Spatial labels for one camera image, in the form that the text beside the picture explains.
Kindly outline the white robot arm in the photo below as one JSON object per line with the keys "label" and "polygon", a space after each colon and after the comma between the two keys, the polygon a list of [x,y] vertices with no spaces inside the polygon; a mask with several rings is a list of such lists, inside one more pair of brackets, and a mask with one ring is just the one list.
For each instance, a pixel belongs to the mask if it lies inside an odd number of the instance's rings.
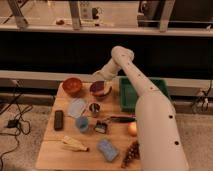
{"label": "white robot arm", "polygon": [[176,123],[176,111],[161,90],[133,64],[134,52],[122,46],[94,75],[112,80],[123,70],[138,100],[135,106],[142,171],[189,171]]}

